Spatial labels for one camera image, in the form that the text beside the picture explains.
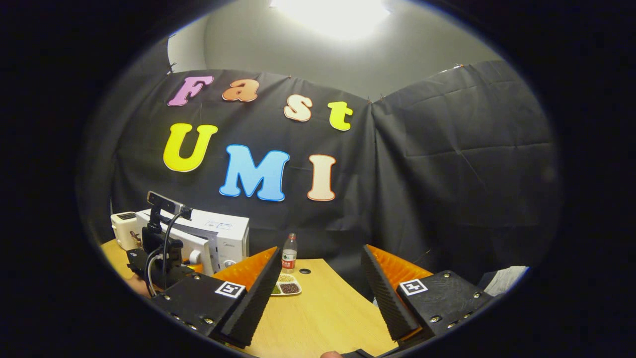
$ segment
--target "purple letter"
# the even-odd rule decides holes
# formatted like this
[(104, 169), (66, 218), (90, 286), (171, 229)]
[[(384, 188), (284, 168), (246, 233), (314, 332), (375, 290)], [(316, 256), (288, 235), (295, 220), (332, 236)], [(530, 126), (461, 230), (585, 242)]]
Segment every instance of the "purple letter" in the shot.
[(214, 77), (212, 76), (186, 77), (185, 83), (181, 86), (181, 89), (177, 92), (174, 98), (168, 102), (168, 105), (183, 106), (188, 103), (188, 95), (190, 95), (190, 98), (194, 98), (194, 96), (196, 96), (203, 88), (203, 84), (201, 82), (208, 86), (213, 80)]

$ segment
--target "gray wall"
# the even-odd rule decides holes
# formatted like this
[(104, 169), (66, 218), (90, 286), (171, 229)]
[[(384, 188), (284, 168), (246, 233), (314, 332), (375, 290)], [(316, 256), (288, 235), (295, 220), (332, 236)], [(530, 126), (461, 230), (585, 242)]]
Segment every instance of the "gray wall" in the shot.
[(203, 58), (210, 69), (292, 75), (375, 101), (456, 63), (501, 59), (450, 17), (409, 1), (389, 1), (391, 15), (354, 41), (321, 36), (269, 5), (238, 0), (214, 11), (206, 26), (201, 19), (170, 39), (170, 61), (180, 71)]

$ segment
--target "plastic bottle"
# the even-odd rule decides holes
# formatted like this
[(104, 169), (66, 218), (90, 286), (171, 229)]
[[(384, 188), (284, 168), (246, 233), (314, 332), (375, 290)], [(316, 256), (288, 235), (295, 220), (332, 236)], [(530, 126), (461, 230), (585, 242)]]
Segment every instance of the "plastic bottle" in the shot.
[(282, 247), (282, 272), (293, 273), (296, 269), (296, 254), (298, 253), (298, 244), (296, 242), (296, 234), (291, 233)]

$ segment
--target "wooden table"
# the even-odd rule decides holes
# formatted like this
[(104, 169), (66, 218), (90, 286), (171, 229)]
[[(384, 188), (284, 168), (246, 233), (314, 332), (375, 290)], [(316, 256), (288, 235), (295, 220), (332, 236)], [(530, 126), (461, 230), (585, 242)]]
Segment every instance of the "wooden table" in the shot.
[[(102, 245), (104, 255), (123, 277), (126, 251), (115, 240)], [(304, 275), (298, 269), (307, 268)], [(396, 348), (380, 310), (349, 286), (323, 259), (296, 260), (303, 292), (296, 296), (272, 296), (254, 332), (252, 344), (243, 349), (261, 358), (319, 358), (324, 352), (363, 349), (380, 355)]]

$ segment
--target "blue letter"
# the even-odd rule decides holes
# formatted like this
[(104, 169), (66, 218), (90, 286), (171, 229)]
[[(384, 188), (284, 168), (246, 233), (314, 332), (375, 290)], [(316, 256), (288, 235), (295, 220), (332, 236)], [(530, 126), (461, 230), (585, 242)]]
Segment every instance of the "blue letter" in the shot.
[(219, 192), (225, 196), (239, 196), (239, 177), (245, 190), (245, 195), (251, 197), (258, 185), (263, 182), (263, 187), (256, 193), (261, 200), (283, 201), (282, 170), (289, 160), (289, 154), (280, 150), (272, 150), (267, 153), (258, 167), (254, 165), (252, 153), (244, 145), (228, 145), (226, 148), (230, 154), (228, 173), (225, 176), (225, 185)]

